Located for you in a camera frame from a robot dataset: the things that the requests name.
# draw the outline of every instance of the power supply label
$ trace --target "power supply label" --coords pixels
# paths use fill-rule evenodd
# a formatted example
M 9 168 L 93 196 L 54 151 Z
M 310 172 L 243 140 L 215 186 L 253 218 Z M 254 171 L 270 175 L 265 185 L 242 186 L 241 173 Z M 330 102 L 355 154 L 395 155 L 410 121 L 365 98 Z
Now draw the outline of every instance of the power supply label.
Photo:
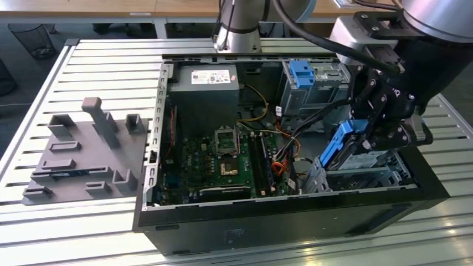
M 230 83 L 230 71 L 227 70 L 195 70 L 191 71 L 190 76 L 193 85 Z

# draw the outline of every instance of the floor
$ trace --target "floor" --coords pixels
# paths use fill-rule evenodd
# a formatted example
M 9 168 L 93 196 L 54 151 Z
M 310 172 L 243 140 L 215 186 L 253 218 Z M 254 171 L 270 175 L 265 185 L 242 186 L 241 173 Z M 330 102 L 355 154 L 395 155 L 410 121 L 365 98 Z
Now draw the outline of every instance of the floor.
M 130 25 L 133 31 L 138 31 L 135 25 Z M 63 41 L 69 38 L 79 39 L 125 39 L 125 25 L 114 24 L 106 35 L 98 35 L 91 31 L 90 24 L 58 24 L 57 33 L 50 35 L 57 51 L 61 50 Z M 182 28 L 169 25 L 169 38 L 205 38 L 210 36 L 211 25 L 186 24 Z M 10 138 L 16 132 L 22 117 L 27 111 L 41 84 L 49 73 L 55 58 L 33 60 L 21 44 L 0 24 L 0 59 L 6 65 L 17 82 L 17 89 L 6 96 L 0 97 L 0 157 L 6 149 Z M 473 124 L 473 64 L 443 91 L 443 95 L 458 110 L 466 121 Z

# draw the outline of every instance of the white sticker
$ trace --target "white sticker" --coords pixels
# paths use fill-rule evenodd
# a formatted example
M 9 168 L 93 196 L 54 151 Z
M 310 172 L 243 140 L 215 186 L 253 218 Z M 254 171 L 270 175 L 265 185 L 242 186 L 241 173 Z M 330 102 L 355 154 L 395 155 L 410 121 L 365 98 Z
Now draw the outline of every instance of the white sticker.
M 275 116 L 281 117 L 282 116 L 282 107 L 275 106 Z
M 150 13 L 131 12 L 130 16 L 150 16 Z
M 295 190 L 295 182 L 290 178 L 287 178 L 287 186 Z
M 227 70 L 195 70 L 190 74 L 191 84 L 221 84 L 230 83 L 230 72 Z
M 70 176 L 67 173 L 51 173 L 50 176 Z
M 371 151 L 366 154 L 351 154 L 339 166 L 338 170 L 371 168 L 378 161 L 377 158 L 385 153 L 386 151 Z

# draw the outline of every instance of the blue drive bracket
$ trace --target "blue drive bracket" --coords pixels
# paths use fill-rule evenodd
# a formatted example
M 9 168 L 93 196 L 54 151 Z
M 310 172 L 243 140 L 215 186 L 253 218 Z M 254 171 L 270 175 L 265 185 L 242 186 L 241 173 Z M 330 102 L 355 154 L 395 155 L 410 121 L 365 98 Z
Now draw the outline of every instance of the blue drive bracket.
M 319 156 L 319 162 L 322 164 L 322 167 L 326 167 L 326 163 L 329 162 L 334 154 L 342 149 L 343 147 L 342 140 L 345 136 L 351 132 L 354 133 L 363 132 L 366 125 L 367 125 L 366 119 L 346 120 L 339 124 L 337 132 L 334 133 L 333 138 L 330 140 L 330 143 L 327 144 Z
M 289 62 L 289 72 L 298 89 L 310 89 L 315 83 L 314 70 L 305 60 Z

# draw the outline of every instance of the motherboard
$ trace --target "motherboard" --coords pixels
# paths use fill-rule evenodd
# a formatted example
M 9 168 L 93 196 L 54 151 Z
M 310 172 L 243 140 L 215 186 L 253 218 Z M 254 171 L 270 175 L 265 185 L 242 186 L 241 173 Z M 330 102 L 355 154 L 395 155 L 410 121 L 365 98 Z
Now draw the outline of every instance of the motherboard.
M 277 149 L 271 133 L 242 134 L 229 127 L 211 136 L 183 138 L 179 165 L 165 168 L 158 202 L 169 205 L 283 195 L 285 184 L 275 182 L 270 168 Z

